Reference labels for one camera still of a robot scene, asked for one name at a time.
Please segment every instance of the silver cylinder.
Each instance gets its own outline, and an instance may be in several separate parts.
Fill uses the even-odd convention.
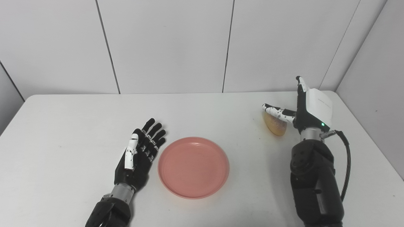
[[[315,139],[323,142],[323,139],[320,137],[322,131],[319,128],[307,128],[300,133],[300,140],[306,139]]]
[[[112,192],[108,195],[109,197],[120,199],[125,203],[129,204],[134,193],[135,190],[131,186],[125,183],[119,183],[114,186]]]

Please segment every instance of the white tabletop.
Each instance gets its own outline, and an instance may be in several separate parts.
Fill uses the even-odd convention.
[[[344,131],[352,171],[344,226],[402,226],[404,182],[337,94],[333,129]],[[187,200],[161,183],[157,162],[132,200],[133,227],[301,227],[289,182],[291,148],[299,133],[288,125],[274,136],[262,118],[268,103],[295,109],[296,92],[155,95],[36,95],[0,136],[1,226],[84,226],[102,195],[132,131],[150,118],[162,122],[167,143],[189,136],[217,143],[230,173],[214,195]],[[341,189],[345,147],[326,140]]]

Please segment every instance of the panel seam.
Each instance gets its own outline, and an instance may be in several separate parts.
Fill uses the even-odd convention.
[[[230,29],[229,29],[229,40],[228,40],[228,42],[227,42],[226,63],[225,63],[225,73],[224,73],[224,76],[223,76],[222,93],[224,92],[224,89],[225,89],[227,60],[229,59],[229,46],[230,46],[231,26],[233,25],[233,13],[234,13],[234,2],[235,2],[235,1],[236,1],[236,0],[233,0],[233,7],[232,7],[232,9],[231,9]]]
[[[337,52],[338,52],[339,46],[341,45],[342,40],[344,39],[345,34],[347,33],[347,30],[348,30],[348,28],[349,28],[349,25],[351,24],[352,19],[353,19],[354,16],[355,16],[355,13],[356,13],[356,10],[358,9],[358,6],[359,6],[359,4],[360,4],[360,1],[361,1],[361,0],[359,0],[358,4],[356,5],[355,11],[354,11],[354,13],[352,14],[351,19],[349,20],[348,26],[347,26],[347,28],[345,29],[345,32],[344,32],[344,34],[342,35],[341,40],[339,41],[339,44],[338,44],[338,46],[337,46],[337,49],[335,50],[334,56],[332,57],[331,62],[330,62],[330,64],[328,65],[328,68],[327,68],[327,70],[326,70],[326,73],[324,74],[324,77],[323,77],[323,79],[321,80],[321,83],[320,83],[320,86],[318,87],[318,89],[320,89],[321,85],[322,85],[323,82],[324,82],[324,79],[325,79],[325,77],[326,77],[326,75],[327,75],[327,73],[328,73],[328,70],[330,69],[330,66],[332,65],[332,62],[334,61],[335,55],[336,55]]]
[[[3,63],[0,61],[0,65],[3,68],[4,72],[6,73],[7,77],[9,78],[9,80],[11,81],[11,83],[13,84],[15,90],[17,90],[18,94],[20,95],[20,97],[22,98],[23,102],[25,102],[24,97],[21,95],[20,90],[18,90],[18,87],[15,85],[14,81],[11,79],[10,74],[7,72],[6,68],[4,67]]]
[[[102,20],[100,7],[98,5],[98,0],[95,0],[95,4],[97,5],[98,16],[100,18],[102,32],[104,33],[105,44],[107,45],[108,55],[109,55],[109,59],[111,61],[111,66],[112,66],[112,71],[114,73],[116,88],[118,89],[118,94],[120,94],[121,90],[119,89],[118,78],[116,77],[116,72],[115,72],[115,67],[114,67],[114,61],[112,60],[111,50],[109,49],[107,34],[105,33],[104,23],[103,23],[103,20]]]
[[[383,6],[381,7],[381,9],[380,9],[380,11],[379,11],[379,14],[377,15],[377,17],[376,17],[375,20],[373,21],[373,24],[372,24],[372,26],[370,27],[368,33],[366,34],[366,36],[365,36],[365,38],[363,39],[362,43],[360,44],[358,50],[356,51],[356,53],[354,54],[353,58],[351,59],[351,62],[349,63],[348,67],[346,68],[346,70],[345,70],[345,72],[344,72],[344,75],[342,75],[342,78],[340,79],[339,83],[338,83],[337,86],[335,87],[335,90],[334,90],[335,92],[337,91],[339,85],[341,84],[342,80],[344,79],[345,75],[347,74],[347,72],[348,72],[349,68],[351,67],[352,63],[354,62],[356,56],[358,55],[360,49],[361,49],[362,46],[363,46],[363,43],[365,42],[366,38],[368,37],[368,35],[369,35],[370,31],[372,30],[373,26],[375,25],[375,23],[376,23],[376,21],[377,21],[377,18],[379,18],[380,13],[382,12],[382,10],[383,10],[384,6],[386,5],[386,3],[387,3],[387,0],[384,2]]]

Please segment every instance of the black finger segment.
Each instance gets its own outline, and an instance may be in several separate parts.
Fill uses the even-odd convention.
[[[270,104],[266,104],[266,103],[264,103],[264,105],[263,106],[265,106],[265,108],[267,109],[267,108],[271,108],[271,107],[274,107],[274,106],[271,106]]]
[[[146,122],[146,124],[143,126],[143,131],[144,132],[147,132],[149,129],[150,129],[150,127],[154,124],[156,122],[156,120],[154,119],[154,118],[150,118],[150,120],[148,120],[147,122]]]
[[[156,147],[160,148],[166,142],[166,138],[161,138],[156,142]]]
[[[142,142],[139,144],[139,147],[141,148],[141,149],[143,149],[144,151],[146,151],[146,149],[147,149],[147,145],[150,143],[150,139],[147,137],[147,136],[145,136],[144,137],[144,139],[142,140]]]
[[[161,137],[163,137],[165,134],[166,134],[166,131],[165,131],[164,129],[161,130],[160,132],[158,132],[158,133],[153,137],[153,139],[152,139],[153,143],[156,144],[157,141],[158,141],[159,139],[161,139]]]
[[[157,149],[154,147],[154,144],[149,143],[147,146],[147,156],[149,157],[150,161],[153,161],[153,159],[157,155]]]
[[[137,163],[137,156],[139,155],[139,153],[136,153],[133,155],[133,166],[136,166]]]
[[[161,123],[157,123],[155,126],[153,126],[153,128],[150,130],[150,132],[148,133],[149,137],[152,138],[154,136],[154,134],[159,131],[162,128],[162,124]]]
[[[133,134],[137,134],[139,136],[139,141],[142,141],[145,138],[145,134],[139,128],[135,129]]]
[[[293,110],[290,110],[290,109],[284,109],[283,111],[282,111],[282,114],[283,115],[286,115],[286,116],[296,116],[296,111],[293,111]]]

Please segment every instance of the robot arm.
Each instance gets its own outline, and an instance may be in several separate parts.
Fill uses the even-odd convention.
[[[129,224],[130,201],[145,186],[158,149],[166,141],[163,137],[166,131],[159,131],[162,125],[153,126],[154,123],[152,118],[142,130],[137,128],[133,132],[115,169],[115,186],[95,205],[86,227],[126,227]]]
[[[306,227],[342,227],[343,197],[335,180],[334,156],[324,144],[325,138],[342,132],[330,131],[332,101],[323,92],[310,89],[302,77],[296,79],[296,111],[268,104],[262,107],[270,115],[293,123],[301,135],[301,142],[292,148],[290,162],[290,182],[300,219]]]

